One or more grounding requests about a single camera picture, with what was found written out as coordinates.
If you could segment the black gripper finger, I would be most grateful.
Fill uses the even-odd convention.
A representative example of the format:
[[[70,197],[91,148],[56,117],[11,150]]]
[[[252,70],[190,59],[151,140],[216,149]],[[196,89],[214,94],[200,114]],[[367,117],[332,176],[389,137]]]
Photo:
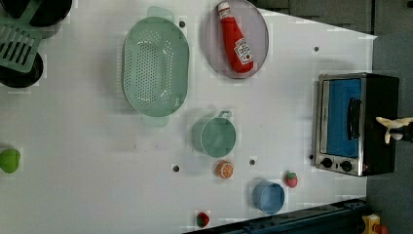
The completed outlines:
[[[402,139],[404,141],[413,142],[413,123],[412,122],[402,127]]]

